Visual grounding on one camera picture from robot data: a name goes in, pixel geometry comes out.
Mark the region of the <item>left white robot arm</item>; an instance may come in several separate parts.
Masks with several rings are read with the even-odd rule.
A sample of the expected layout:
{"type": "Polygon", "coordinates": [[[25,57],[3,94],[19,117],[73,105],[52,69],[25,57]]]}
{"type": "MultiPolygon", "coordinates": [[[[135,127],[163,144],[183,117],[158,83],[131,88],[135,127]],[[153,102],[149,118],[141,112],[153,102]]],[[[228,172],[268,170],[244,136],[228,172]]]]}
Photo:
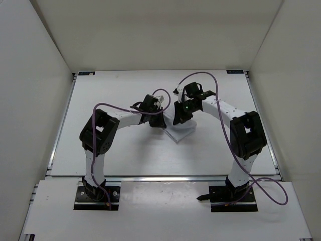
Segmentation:
{"type": "Polygon", "coordinates": [[[98,201],[106,194],[104,177],[104,158],[111,148],[116,132],[129,126],[149,123],[152,128],[165,128],[161,102],[162,96],[146,95],[142,102],[131,106],[133,111],[117,111],[107,113],[96,109],[80,133],[86,155],[86,174],[82,183],[86,194],[98,201]]]}

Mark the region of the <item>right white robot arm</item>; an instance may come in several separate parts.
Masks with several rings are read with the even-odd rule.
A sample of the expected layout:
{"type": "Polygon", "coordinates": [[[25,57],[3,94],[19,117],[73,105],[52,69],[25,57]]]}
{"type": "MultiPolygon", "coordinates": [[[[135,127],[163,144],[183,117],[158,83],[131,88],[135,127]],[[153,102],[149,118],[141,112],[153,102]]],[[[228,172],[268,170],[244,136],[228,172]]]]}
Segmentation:
{"type": "Polygon", "coordinates": [[[183,88],[177,87],[174,95],[175,117],[173,125],[183,124],[202,111],[217,118],[222,127],[229,128],[228,147],[234,158],[231,172],[225,181],[225,196],[238,200],[249,185],[249,173],[254,160],[267,145],[262,122],[256,111],[245,112],[221,101],[211,90],[203,91],[201,84],[192,82],[183,88]]]}

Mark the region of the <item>white skirt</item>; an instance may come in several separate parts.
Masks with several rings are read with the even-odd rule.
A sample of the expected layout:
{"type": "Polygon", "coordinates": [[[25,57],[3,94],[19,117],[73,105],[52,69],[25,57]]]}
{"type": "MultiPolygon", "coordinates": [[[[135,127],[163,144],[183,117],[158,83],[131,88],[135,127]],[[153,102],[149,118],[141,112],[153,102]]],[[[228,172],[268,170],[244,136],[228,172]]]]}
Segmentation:
{"type": "Polygon", "coordinates": [[[197,123],[194,120],[188,120],[183,124],[174,125],[175,108],[173,105],[164,111],[163,116],[167,126],[163,131],[175,143],[178,143],[196,130],[197,123]]]}

